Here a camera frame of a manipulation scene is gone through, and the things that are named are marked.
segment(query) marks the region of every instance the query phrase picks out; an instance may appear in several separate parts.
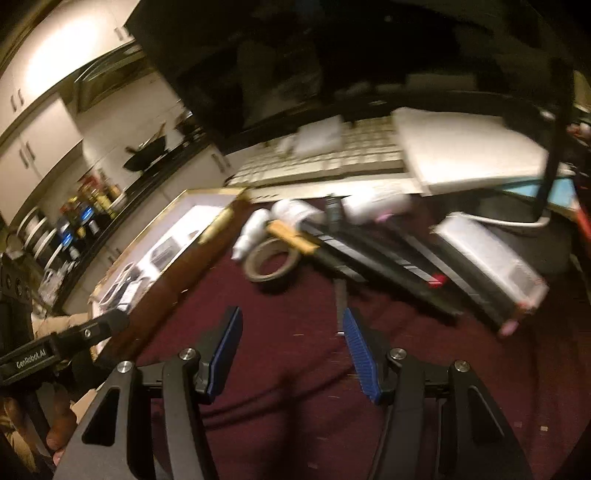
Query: red carpet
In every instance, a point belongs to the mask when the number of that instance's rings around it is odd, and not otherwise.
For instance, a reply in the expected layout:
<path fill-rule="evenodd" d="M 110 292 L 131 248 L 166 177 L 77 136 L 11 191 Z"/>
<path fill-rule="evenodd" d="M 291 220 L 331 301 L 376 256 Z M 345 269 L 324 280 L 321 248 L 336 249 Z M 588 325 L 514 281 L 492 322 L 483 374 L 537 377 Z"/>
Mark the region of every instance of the red carpet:
<path fill-rule="evenodd" d="M 530 327 L 500 342 L 466 318 L 455 327 L 383 293 L 349 299 L 392 344 L 447 365 L 470 362 L 501 406 L 537 479 L 549 478 L 590 416 L 591 316 L 576 278 L 551 285 Z M 353 376 L 335 336 L 332 282 L 301 264 L 282 295 L 260 293 L 229 254 L 179 305 L 140 365 L 190 346 L 226 306 L 242 308 L 244 332 L 225 392 L 202 408 L 222 479 L 365 479 L 382 413 Z"/>

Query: cardboard box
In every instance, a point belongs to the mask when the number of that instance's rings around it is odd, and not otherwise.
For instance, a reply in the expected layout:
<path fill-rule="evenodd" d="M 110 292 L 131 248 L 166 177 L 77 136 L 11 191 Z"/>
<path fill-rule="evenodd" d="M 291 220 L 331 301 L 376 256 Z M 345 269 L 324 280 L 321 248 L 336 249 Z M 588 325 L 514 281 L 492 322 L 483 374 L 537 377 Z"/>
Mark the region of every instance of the cardboard box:
<path fill-rule="evenodd" d="M 146 270 L 150 252 L 169 236 L 183 236 L 183 219 L 199 213 L 197 232 L 181 245 L 180 252 L 162 272 L 129 313 L 130 324 L 123 332 L 101 345 L 100 360 L 114 366 L 134 360 L 162 323 L 172 314 L 181 293 L 193 287 L 207 269 L 231 246 L 251 212 L 245 189 L 224 188 L 186 190 L 174 199 L 125 249 L 99 282 L 89 299 L 93 317 L 100 314 L 98 300 L 130 262 Z"/>

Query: white cable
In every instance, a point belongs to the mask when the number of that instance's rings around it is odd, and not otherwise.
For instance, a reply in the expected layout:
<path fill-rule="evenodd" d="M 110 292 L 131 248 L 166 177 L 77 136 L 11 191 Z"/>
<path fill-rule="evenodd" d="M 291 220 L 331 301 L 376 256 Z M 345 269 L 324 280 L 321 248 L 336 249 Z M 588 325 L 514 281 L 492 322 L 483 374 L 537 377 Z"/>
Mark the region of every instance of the white cable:
<path fill-rule="evenodd" d="M 469 218 L 476 222 L 485 223 L 487 225 L 503 226 L 506 228 L 543 228 L 550 223 L 550 212 L 544 210 L 542 216 L 537 222 L 507 222 L 505 220 L 496 220 L 494 218 L 479 217 L 476 215 L 468 215 L 464 212 L 454 212 L 464 218 Z"/>

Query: black countertop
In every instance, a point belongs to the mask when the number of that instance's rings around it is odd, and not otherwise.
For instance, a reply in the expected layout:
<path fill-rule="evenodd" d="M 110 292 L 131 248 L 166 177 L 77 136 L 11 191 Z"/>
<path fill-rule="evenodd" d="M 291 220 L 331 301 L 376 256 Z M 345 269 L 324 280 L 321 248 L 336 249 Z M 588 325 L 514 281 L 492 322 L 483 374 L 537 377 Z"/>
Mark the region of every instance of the black countertop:
<path fill-rule="evenodd" d="M 160 160 L 154 163 L 143 175 L 133 182 L 127 189 L 127 204 L 111 224 L 96 239 L 96 242 L 80 257 L 74 268 L 64 278 L 57 293 L 56 302 L 53 305 L 55 314 L 63 313 L 63 306 L 68 296 L 74 290 L 76 284 L 84 275 L 88 266 L 92 263 L 107 240 L 124 224 L 129 216 L 141 203 L 147 199 L 154 190 L 160 187 L 170 176 L 186 162 L 204 150 L 209 145 L 209 140 L 203 136 L 191 143 L 180 144 L 169 151 Z"/>

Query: open box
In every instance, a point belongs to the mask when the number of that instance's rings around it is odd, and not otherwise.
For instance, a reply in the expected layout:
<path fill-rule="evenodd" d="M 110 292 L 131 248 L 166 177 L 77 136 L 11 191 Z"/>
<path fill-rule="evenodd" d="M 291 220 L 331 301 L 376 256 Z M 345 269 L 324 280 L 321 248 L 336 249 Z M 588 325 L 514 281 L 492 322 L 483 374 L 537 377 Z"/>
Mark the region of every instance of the open box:
<path fill-rule="evenodd" d="M 238 236 L 250 210 L 245 189 L 186 190 L 152 220 L 111 266 L 89 299 L 92 317 L 103 313 L 99 300 L 129 264 L 135 264 L 150 278 L 149 287 L 129 311 L 129 327 L 99 346 L 102 362 L 114 365 L 137 357 L 174 310 L 181 293 L 193 286 Z M 167 241 L 177 248 L 168 256 L 160 255 L 157 268 L 152 253 Z"/>

